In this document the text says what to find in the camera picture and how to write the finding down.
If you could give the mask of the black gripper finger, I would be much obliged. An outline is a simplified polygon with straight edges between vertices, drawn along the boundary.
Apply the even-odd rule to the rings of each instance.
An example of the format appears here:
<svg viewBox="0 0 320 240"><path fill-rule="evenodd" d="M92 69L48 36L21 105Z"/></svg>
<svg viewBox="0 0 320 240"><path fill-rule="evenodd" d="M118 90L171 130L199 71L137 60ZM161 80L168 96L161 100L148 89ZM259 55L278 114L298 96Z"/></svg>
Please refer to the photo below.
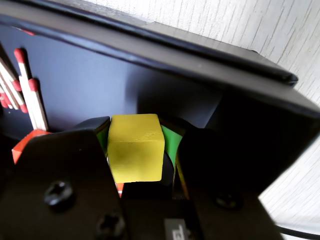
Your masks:
<svg viewBox="0 0 320 240"><path fill-rule="evenodd" d="M257 194L241 179L244 170L214 130L175 117L159 121L181 136L175 174L183 192L187 232L194 240L282 238Z"/></svg>
<svg viewBox="0 0 320 240"><path fill-rule="evenodd" d="M24 148L0 195L3 240L127 240L107 159L93 130L50 133Z"/></svg>

